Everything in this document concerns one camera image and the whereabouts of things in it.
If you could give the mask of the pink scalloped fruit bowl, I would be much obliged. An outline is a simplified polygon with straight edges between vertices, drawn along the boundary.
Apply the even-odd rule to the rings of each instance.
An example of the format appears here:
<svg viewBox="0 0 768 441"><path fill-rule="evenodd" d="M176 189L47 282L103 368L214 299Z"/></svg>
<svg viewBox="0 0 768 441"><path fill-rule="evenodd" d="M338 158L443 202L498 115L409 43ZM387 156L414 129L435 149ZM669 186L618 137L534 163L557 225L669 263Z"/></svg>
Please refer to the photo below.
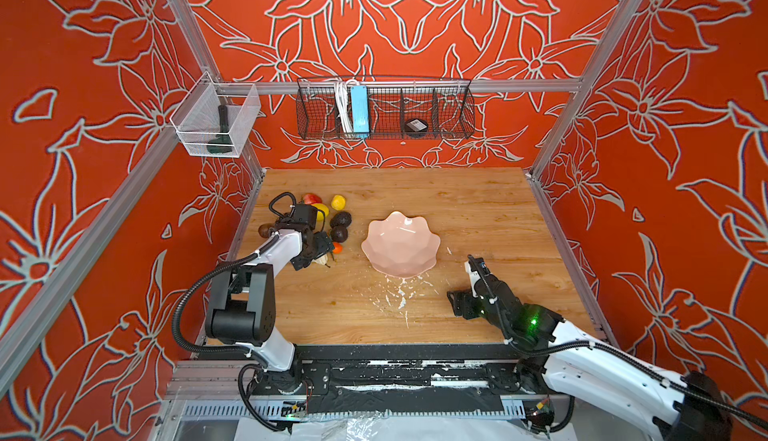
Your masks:
<svg viewBox="0 0 768 441"><path fill-rule="evenodd" d="M390 277L417 277L437 264L441 238L431 231L423 216L391 212L369 223L361 249L378 272Z"/></svg>

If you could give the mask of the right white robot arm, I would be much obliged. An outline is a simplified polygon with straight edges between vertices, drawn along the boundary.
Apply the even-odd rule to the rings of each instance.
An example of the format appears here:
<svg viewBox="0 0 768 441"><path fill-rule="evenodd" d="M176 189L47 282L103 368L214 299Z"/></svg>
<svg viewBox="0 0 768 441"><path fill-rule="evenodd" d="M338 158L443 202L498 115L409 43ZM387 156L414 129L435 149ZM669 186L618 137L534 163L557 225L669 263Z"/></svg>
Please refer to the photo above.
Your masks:
<svg viewBox="0 0 768 441"><path fill-rule="evenodd" d="M496 327L527 377L585 401L652 440L728 440L733 421L717 385L629 355L541 305L522 302L480 257L468 256L469 286L447 294L455 316Z"/></svg>

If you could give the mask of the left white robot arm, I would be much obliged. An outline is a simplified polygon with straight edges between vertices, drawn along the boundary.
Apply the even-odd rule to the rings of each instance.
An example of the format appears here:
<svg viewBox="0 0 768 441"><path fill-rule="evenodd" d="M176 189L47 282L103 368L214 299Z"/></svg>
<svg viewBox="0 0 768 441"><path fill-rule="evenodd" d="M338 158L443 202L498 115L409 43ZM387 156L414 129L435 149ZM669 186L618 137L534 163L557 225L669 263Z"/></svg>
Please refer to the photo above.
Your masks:
<svg viewBox="0 0 768 441"><path fill-rule="evenodd" d="M275 327L275 278L283 268L309 267L333 250L325 232L280 229L245 261L213 277L205 334L223 347L242 348L274 372L289 371L295 347Z"/></svg>

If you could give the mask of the large yellow lemon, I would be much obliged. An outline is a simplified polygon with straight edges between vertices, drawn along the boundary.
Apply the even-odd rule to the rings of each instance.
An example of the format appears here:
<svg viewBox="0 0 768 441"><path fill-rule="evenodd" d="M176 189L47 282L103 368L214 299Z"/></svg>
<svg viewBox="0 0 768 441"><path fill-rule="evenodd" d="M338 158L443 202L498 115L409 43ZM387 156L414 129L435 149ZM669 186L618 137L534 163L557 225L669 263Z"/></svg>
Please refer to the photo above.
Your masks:
<svg viewBox="0 0 768 441"><path fill-rule="evenodd" d="M323 203L313 203L312 206L317 210L316 222L324 223L328 220L330 209Z"/></svg>

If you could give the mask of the dark avocado upper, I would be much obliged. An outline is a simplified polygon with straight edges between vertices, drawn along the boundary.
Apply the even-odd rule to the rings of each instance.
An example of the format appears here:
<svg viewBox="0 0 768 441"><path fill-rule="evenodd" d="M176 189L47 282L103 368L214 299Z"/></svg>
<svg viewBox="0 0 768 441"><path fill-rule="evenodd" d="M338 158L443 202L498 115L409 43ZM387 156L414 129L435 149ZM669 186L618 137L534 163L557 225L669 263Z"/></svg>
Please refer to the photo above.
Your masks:
<svg viewBox="0 0 768 441"><path fill-rule="evenodd" d="M330 226L335 228L337 226L343 226L348 228L352 223L352 215L347 211L337 212L330 221Z"/></svg>

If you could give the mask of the small yellow lemon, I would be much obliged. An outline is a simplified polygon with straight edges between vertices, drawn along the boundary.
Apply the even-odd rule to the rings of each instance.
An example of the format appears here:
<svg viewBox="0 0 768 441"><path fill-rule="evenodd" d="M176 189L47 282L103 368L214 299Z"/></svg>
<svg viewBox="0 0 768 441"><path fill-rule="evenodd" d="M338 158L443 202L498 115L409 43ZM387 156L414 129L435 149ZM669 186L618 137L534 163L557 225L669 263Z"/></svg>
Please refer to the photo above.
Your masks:
<svg viewBox="0 0 768 441"><path fill-rule="evenodd" d="M331 199L330 206L335 211L343 211L346 207L347 201L343 195L336 194Z"/></svg>

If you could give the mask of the brown kiwi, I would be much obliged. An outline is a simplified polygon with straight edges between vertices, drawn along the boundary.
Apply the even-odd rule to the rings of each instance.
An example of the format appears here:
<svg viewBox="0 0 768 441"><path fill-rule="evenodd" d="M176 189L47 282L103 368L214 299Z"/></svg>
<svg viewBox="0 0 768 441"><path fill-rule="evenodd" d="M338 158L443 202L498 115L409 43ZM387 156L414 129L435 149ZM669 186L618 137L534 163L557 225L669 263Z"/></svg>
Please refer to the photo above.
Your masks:
<svg viewBox="0 0 768 441"><path fill-rule="evenodd" d="M264 239L269 239L274 233L275 228L271 223L264 223L258 227L258 234Z"/></svg>

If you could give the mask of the dark green brush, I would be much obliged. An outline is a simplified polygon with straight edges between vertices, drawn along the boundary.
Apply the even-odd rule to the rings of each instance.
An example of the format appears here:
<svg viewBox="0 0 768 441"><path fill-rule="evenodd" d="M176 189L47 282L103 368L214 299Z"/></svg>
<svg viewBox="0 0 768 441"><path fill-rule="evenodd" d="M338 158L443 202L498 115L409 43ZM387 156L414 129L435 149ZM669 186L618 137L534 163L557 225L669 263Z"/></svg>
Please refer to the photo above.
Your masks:
<svg viewBox="0 0 768 441"><path fill-rule="evenodd" d="M224 154L233 151L234 143L229 134L229 111L226 104L218 106L219 132L207 143L211 154Z"/></svg>

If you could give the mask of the light blue box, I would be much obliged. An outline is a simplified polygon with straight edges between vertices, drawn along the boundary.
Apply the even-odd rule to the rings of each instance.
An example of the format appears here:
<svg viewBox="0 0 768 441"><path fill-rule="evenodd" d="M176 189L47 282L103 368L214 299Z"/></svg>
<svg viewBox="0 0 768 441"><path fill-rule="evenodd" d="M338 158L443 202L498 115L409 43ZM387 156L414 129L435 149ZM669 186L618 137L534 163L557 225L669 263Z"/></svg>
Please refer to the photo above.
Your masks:
<svg viewBox="0 0 768 441"><path fill-rule="evenodd" d="M353 133L360 138L366 138L370 133L368 88L364 85L352 85L349 89Z"/></svg>

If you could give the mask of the black round puck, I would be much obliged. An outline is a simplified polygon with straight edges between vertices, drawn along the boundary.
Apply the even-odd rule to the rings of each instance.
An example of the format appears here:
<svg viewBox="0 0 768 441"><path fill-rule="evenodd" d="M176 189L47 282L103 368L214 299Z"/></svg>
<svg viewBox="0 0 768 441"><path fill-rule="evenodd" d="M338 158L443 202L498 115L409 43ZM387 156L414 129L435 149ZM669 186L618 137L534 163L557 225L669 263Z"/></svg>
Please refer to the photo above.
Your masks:
<svg viewBox="0 0 768 441"><path fill-rule="evenodd" d="M429 133L429 125L419 118L411 118L403 123L403 132L412 138L422 138Z"/></svg>

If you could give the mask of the clear plastic bin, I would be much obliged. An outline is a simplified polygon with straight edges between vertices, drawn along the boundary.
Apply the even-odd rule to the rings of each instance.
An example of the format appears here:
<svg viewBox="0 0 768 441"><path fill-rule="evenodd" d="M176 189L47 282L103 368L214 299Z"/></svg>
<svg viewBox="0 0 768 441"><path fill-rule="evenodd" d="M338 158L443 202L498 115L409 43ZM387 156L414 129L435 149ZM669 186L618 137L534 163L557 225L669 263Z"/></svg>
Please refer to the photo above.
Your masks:
<svg viewBox="0 0 768 441"><path fill-rule="evenodd" d="M219 132L218 106L221 104L228 106L229 134L234 147L230 153L211 154L207 143ZM209 72L204 72L170 116L170 121L190 156L238 158L261 113L261 105L254 84L216 82Z"/></svg>

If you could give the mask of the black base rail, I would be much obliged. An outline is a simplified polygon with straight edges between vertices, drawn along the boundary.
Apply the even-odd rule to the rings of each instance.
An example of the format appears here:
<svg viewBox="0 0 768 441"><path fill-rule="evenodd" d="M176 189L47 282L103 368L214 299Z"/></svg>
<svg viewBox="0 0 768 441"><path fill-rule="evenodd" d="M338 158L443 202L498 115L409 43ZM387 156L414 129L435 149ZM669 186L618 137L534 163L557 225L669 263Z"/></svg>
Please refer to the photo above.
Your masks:
<svg viewBox="0 0 768 441"><path fill-rule="evenodd" d="M547 399L557 413L568 398L525 379L503 344L300 345L287 373L245 375L254 400L295 396L307 415L480 414L513 417Z"/></svg>

